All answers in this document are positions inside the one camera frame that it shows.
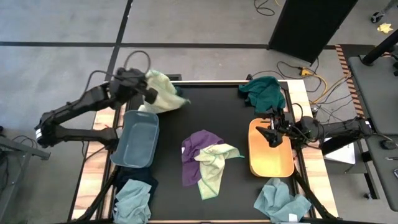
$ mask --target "light green towel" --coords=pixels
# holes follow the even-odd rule
[[[215,144],[200,150],[195,160],[199,161],[201,179],[198,181],[202,200],[216,197],[220,191],[225,160],[242,157],[239,150],[229,144]]]
[[[156,100],[153,104],[149,104],[144,101],[143,105],[138,108],[139,111],[149,112],[149,113],[163,113],[170,110],[175,110],[180,108],[183,104],[188,103],[186,100],[177,95],[177,90],[170,82],[167,75],[156,70],[149,70],[146,73],[147,78],[147,89],[154,88],[157,90],[158,94]]]

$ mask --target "gray concrete floor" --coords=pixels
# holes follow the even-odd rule
[[[369,22],[373,12],[388,0],[359,1],[344,21],[330,44],[378,44],[387,35],[376,31]],[[114,42],[126,1],[106,0],[1,0],[0,41],[49,42]],[[185,42],[266,44],[271,37],[281,8],[274,1],[267,5],[276,11],[274,17],[259,15],[252,0],[135,0],[132,4],[123,42]],[[393,28],[398,9],[384,18]],[[116,67],[135,49],[119,51]],[[164,73],[181,73],[184,80],[236,80],[248,73],[276,70],[278,61],[292,65],[307,63],[274,51],[244,49],[144,49],[152,59],[152,68]],[[33,127],[44,111],[62,106],[79,97],[92,70],[106,70],[112,48],[85,47],[0,47],[2,68],[0,124],[9,136],[34,136]],[[318,73],[332,84],[343,76],[335,50],[324,50],[319,56]],[[134,56],[131,66],[144,69],[144,57]],[[298,76],[298,70],[282,67],[286,75]],[[95,76],[91,85],[103,81]],[[309,90],[318,81],[305,81]],[[309,93],[314,100],[322,92]],[[342,85],[330,97],[348,95]],[[335,110],[349,98],[325,105]],[[355,115],[352,103],[335,113],[341,119]],[[94,114],[89,113],[68,122],[66,126],[91,128]],[[320,121],[328,115],[320,112]],[[55,223],[67,219],[80,171],[81,144],[61,143],[51,149],[49,161],[32,159],[11,220],[29,223]],[[366,201],[367,191],[361,175],[331,175],[330,182],[339,214],[344,219],[379,223],[397,223],[382,193],[381,200]]]

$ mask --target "white object on floor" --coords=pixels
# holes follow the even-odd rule
[[[167,75],[156,70],[149,70],[149,72],[146,73],[146,78],[148,83],[147,89],[154,88],[158,94],[153,104],[144,101],[144,104],[140,105],[138,108],[139,111],[154,114],[163,113],[178,109],[189,102],[189,100],[177,96],[177,90],[174,88]]]
[[[337,162],[345,162],[348,164],[355,164],[355,151],[354,151],[354,143],[350,143],[341,149],[337,149],[334,152],[331,152],[325,156],[325,159],[329,159],[331,161]]]

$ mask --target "cloth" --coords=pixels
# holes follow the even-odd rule
[[[199,162],[195,156],[199,155],[199,150],[213,144],[223,144],[217,135],[201,130],[193,133],[189,138],[182,142],[182,185],[190,186],[196,184],[200,179]]]
[[[280,85],[274,77],[261,77],[240,85],[239,91],[247,93],[246,102],[256,107],[256,113],[265,113],[270,108],[285,107],[285,98],[280,92]]]
[[[383,23],[377,28],[377,31],[388,34],[388,32],[392,31],[391,24]]]
[[[149,112],[149,113],[163,113],[166,111],[176,110],[180,108],[189,100],[186,100],[177,95],[177,90],[170,82],[170,79],[156,70],[149,70],[146,73],[147,78],[147,88],[154,88],[157,90],[158,94],[156,100],[153,104],[144,101],[143,105],[138,108],[139,111]]]
[[[225,160],[243,157],[229,144],[215,144],[200,150],[195,160],[200,162],[201,179],[198,181],[202,200],[216,197],[220,192]]]
[[[151,186],[138,180],[128,180],[124,187],[116,194],[118,202],[115,204],[113,217],[115,223],[141,224],[150,218],[148,207]]]
[[[310,207],[311,203],[303,195],[289,195],[288,186],[279,178],[268,180],[254,203],[254,208],[267,215],[272,223],[289,222],[290,213],[300,220]]]
[[[151,186],[149,191],[150,197],[148,201],[150,204],[155,194],[158,181],[153,178],[149,168],[134,169],[130,167],[120,167],[120,171],[117,174],[113,184],[116,187],[116,193],[118,193],[130,179],[139,180]]]

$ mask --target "teal towel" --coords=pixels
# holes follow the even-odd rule
[[[268,180],[254,203],[254,208],[267,215],[272,223],[289,222],[290,213],[300,220],[310,207],[311,203],[303,195],[289,195],[288,186],[279,178]]]
[[[280,92],[280,85],[274,77],[261,77],[240,85],[239,91],[248,93],[246,102],[256,107],[256,113],[265,113],[271,108],[285,108],[285,98]]]
[[[150,218],[148,207],[151,186],[138,180],[128,180],[116,195],[114,222],[120,224],[147,223]]]

